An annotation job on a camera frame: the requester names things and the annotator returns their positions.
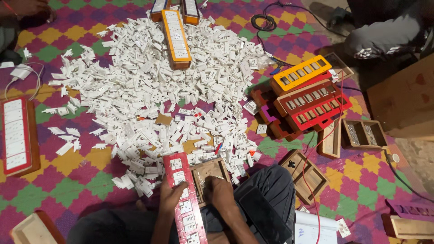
black pants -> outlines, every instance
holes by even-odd
[[[235,200],[251,187],[257,187],[273,206],[288,227],[293,230],[295,188],[289,172],[273,165],[259,170],[234,191]],[[213,206],[201,209],[207,232],[220,232],[225,223]],[[127,211],[122,209],[100,210],[81,218],[69,231],[68,244],[123,244],[150,243],[157,213]],[[260,243],[265,243],[254,226],[250,227]],[[173,224],[169,243],[179,243]]]

white cable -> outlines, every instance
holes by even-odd
[[[24,67],[15,67],[16,69],[25,69],[25,70],[31,71],[31,72],[35,73],[36,76],[38,77],[38,79],[36,80],[36,91],[35,91],[35,93],[33,94],[33,96],[31,96],[30,99],[29,99],[29,100],[33,100],[33,99],[36,97],[36,95],[38,95],[39,88],[41,87],[41,74],[42,74],[42,71],[44,70],[44,65],[41,64],[41,63],[36,63],[36,62],[30,62],[30,63],[24,63],[24,64],[25,64],[25,65],[27,65],[27,64],[39,64],[39,65],[42,66],[41,70],[39,71],[39,74],[38,74],[38,73],[37,73],[37,72],[36,72],[32,67],[31,67],[30,69],[28,69],[28,68],[24,68]],[[12,80],[9,82],[9,84],[7,84],[6,89],[4,90],[4,98],[5,98],[6,100],[8,100],[8,99],[7,99],[7,96],[6,96],[7,89],[9,88],[9,86],[10,86],[12,83],[14,83],[14,82],[17,81],[17,80],[18,80],[18,77],[13,77]]]

pile of white switch plates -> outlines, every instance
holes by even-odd
[[[62,96],[68,95],[67,86],[80,91],[81,101],[70,98],[67,107],[43,112],[62,116],[75,113],[77,107],[89,107],[86,113],[94,113],[93,121],[102,127],[91,133],[104,141],[94,148],[113,145],[112,158],[118,155],[129,166],[127,173],[113,182],[120,188],[135,187],[140,196],[149,197],[160,184],[149,180],[164,174],[161,156],[183,152],[187,140],[200,139],[194,143],[197,149],[187,155],[191,165],[222,157],[238,183],[237,177],[245,175],[245,161],[252,167],[260,157],[258,152],[253,157],[250,154],[256,151],[256,144],[245,134],[247,118],[243,118],[239,101],[247,100],[244,92],[252,85],[253,69],[258,69],[258,58],[267,54],[260,44],[238,38],[223,26],[211,28],[210,23],[201,19],[198,26],[183,25],[192,57],[186,70],[170,68],[161,23],[149,18],[128,19],[123,27],[107,27],[112,40],[102,45],[110,47],[113,64],[101,67],[86,46],[81,46],[84,52],[77,59],[63,55],[62,74],[53,74],[49,84],[62,86]],[[155,124],[160,113],[170,116],[181,99],[193,106],[198,100],[214,102],[215,108],[208,112],[199,107],[179,109],[169,126]],[[166,108],[163,103],[169,100],[171,105]],[[245,108],[257,112],[254,102]]]

floor mat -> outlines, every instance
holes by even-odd
[[[239,33],[239,36],[257,43],[254,37],[256,29],[252,27],[250,17],[261,13],[271,2],[210,0],[208,8],[201,11],[205,17],[212,15],[217,25],[223,25]],[[301,5],[299,0],[292,3]],[[31,62],[45,64],[45,71],[41,77],[43,86],[34,100],[42,167],[37,172],[21,178],[6,178],[0,174],[0,243],[13,243],[8,236],[10,229],[37,209],[46,211],[66,237],[79,217],[101,208],[117,207],[138,199],[134,190],[118,189],[112,183],[111,179],[122,176],[127,167],[117,158],[110,159],[111,149],[91,149],[100,142],[98,137],[89,134],[98,128],[92,121],[93,114],[87,114],[86,108],[79,108],[75,114],[61,118],[41,111],[50,107],[66,106],[69,101],[69,98],[61,97],[59,87],[47,85],[52,79],[51,73],[60,72],[60,54],[72,49],[73,57],[78,57],[82,52],[80,45],[86,45],[94,49],[101,66],[108,66],[111,63],[109,49],[102,47],[101,42],[109,40],[109,37],[100,38],[96,33],[105,30],[111,24],[126,21],[127,17],[145,17],[145,12],[151,8],[152,3],[143,0],[51,0],[50,5],[57,10],[58,19],[51,24],[24,30],[18,39],[18,51],[21,54],[27,47],[33,53]],[[330,43],[325,35],[315,31],[314,27],[318,24],[311,15],[292,8],[286,8],[285,11],[279,8],[270,10],[270,15],[275,18],[278,28],[271,33],[261,33],[268,52],[294,64],[326,53],[323,47],[329,46]],[[268,82],[269,73],[273,70],[273,67],[269,67],[255,72],[253,83]],[[6,81],[10,80],[10,72],[10,69],[0,70],[2,98]],[[25,81],[17,81],[9,89],[7,96],[12,98],[32,94],[35,83],[35,78],[31,76]],[[351,79],[345,80],[345,85],[355,87]],[[345,90],[345,93],[353,106],[344,113],[344,118],[368,119],[369,114],[363,96],[353,90]],[[78,92],[73,90],[69,92],[69,96],[79,98]],[[184,105],[183,101],[179,105],[186,109],[192,108],[191,104]],[[198,106],[205,111],[213,107],[202,101]],[[257,135],[257,120],[246,111],[243,113],[249,120],[247,136],[258,144],[258,150],[263,153],[261,160],[253,168],[247,169],[249,174],[253,174],[264,165],[277,164],[292,149],[309,151],[317,142],[316,132],[302,135],[293,142],[272,140],[268,136]],[[64,141],[50,133],[48,127],[52,126],[61,129],[77,128],[82,135],[82,149],[75,153],[70,150],[64,156],[58,157],[55,152]],[[185,145],[187,152],[193,148],[193,142],[189,141]],[[398,174],[416,190],[425,192],[393,139],[388,138],[388,142],[391,151],[401,157],[401,162],[397,165]],[[311,156],[312,162],[316,163],[331,180],[330,185],[317,199],[320,215],[344,218],[352,232],[352,235],[345,239],[338,237],[338,242],[400,243],[398,239],[389,238],[384,234],[380,214],[389,212],[385,199],[417,201],[418,198],[397,180],[380,152],[342,150],[341,157],[332,161],[318,156],[316,152]],[[158,198],[159,193],[156,191],[150,199],[145,197],[143,201],[153,208],[157,206]]]

colorful carpet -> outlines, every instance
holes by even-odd
[[[250,24],[250,17],[260,13],[271,0],[209,0],[208,8],[203,10],[205,17],[212,15],[216,24],[245,36],[254,38],[256,30]],[[293,4],[300,5],[299,0]],[[59,73],[62,65],[60,54],[72,49],[74,57],[82,52],[79,45],[90,46],[97,54],[102,66],[108,66],[111,58],[108,48],[101,45],[97,32],[105,30],[113,23],[126,21],[126,18],[145,17],[146,10],[151,7],[148,0],[51,0],[50,5],[57,10],[57,21],[37,28],[23,31],[18,39],[19,52],[27,47],[33,53],[31,62],[45,64],[42,76],[43,86],[34,100],[38,140],[42,167],[37,172],[21,178],[6,178],[0,174],[0,243],[11,244],[9,231],[33,211],[40,209],[47,212],[64,237],[76,220],[97,209],[134,202],[138,197],[134,190],[118,189],[111,179],[125,173],[126,166],[117,158],[110,159],[110,148],[103,150],[91,149],[99,139],[89,132],[98,128],[91,120],[92,114],[85,113],[86,108],[80,108],[75,114],[64,117],[41,113],[49,107],[66,106],[67,97],[61,98],[60,88],[47,85],[51,73]],[[317,54],[325,54],[324,47],[330,43],[326,36],[316,32],[318,25],[307,12],[297,12],[287,8],[271,10],[278,28],[271,33],[262,33],[266,49],[286,62],[297,64]],[[255,72],[253,83],[267,82],[272,67]],[[0,88],[4,89],[10,69],[0,70]],[[9,90],[8,97],[22,96],[34,92],[34,77],[18,81]],[[351,79],[345,81],[346,86],[355,86]],[[344,117],[367,119],[369,114],[361,94],[346,90],[353,107],[345,112]],[[78,97],[76,91],[70,91],[70,96]],[[199,103],[205,111],[212,105]],[[247,169],[254,173],[261,165],[277,164],[292,149],[303,152],[315,146],[317,133],[312,132],[300,136],[293,142],[271,140],[268,136],[257,135],[257,120],[244,111],[249,119],[247,136],[259,146],[263,156],[253,168]],[[82,149],[70,150],[64,156],[58,157],[56,150],[64,141],[52,135],[48,127],[57,126],[77,128],[81,133]],[[186,145],[186,151],[193,148],[193,141]],[[416,190],[425,192],[420,182],[411,172],[408,163],[389,138],[391,151],[398,153],[401,162],[398,164],[398,174],[406,179]],[[311,160],[331,180],[330,185],[322,192],[318,202],[320,214],[329,218],[344,218],[352,232],[345,239],[338,237],[338,242],[356,241],[363,244],[397,244],[400,240],[389,238],[384,234],[381,213],[388,213],[385,199],[418,200],[390,171],[385,163],[384,155],[379,152],[358,152],[342,150],[341,159],[330,160],[312,154]],[[158,191],[150,198],[143,199],[148,206],[156,206]]]

